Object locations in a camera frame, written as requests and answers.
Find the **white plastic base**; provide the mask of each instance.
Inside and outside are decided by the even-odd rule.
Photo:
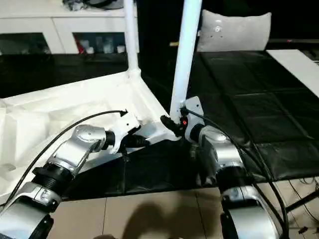
[[[139,120],[140,135],[153,144],[176,140],[160,116],[166,111],[140,77],[140,70],[121,72],[0,100],[0,203],[12,191],[35,156],[63,128],[86,116],[109,110],[127,110]],[[84,123],[108,129],[119,114],[99,116]],[[70,137],[67,132],[43,154],[42,166],[57,146]],[[107,151],[92,153],[82,172],[120,157]],[[33,178],[29,173],[25,182]]]

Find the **gray pillow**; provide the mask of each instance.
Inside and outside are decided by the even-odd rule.
[[[269,39],[271,13],[262,16],[222,16],[202,11],[197,51],[264,50]]]

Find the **white shelf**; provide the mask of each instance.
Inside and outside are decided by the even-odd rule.
[[[23,17],[124,17],[124,9],[90,8],[69,11],[62,0],[0,0],[0,18]]]

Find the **metal screw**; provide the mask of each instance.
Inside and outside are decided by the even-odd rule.
[[[215,32],[220,32],[221,31],[221,27],[220,26],[216,26],[214,29]]]

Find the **glass cabinet door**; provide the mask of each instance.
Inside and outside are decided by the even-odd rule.
[[[42,33],[2,33],[0,54],[51,54],[51,51]]]
[[[125,52],[123,32],[73,33],[79,53],[122,53]]]

